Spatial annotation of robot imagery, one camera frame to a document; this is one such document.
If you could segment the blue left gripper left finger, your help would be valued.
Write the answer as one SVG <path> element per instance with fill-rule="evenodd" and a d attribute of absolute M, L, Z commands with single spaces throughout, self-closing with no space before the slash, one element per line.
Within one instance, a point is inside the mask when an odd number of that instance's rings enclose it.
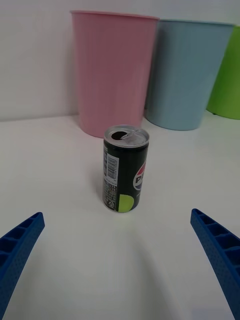
<path fill-rule="evenodd" d="M 43 213 L 37 212 L 0 238 L 0 319 L 44 228 Z"/>

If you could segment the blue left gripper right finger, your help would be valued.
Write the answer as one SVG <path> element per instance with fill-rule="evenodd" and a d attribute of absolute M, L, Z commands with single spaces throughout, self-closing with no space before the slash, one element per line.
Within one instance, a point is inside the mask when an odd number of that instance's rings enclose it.
<path fill-rule="evenodd" d="M 194 208 L 190 224 L 216 275 L 234 319 L 240 318 L 240 239 Z"/>

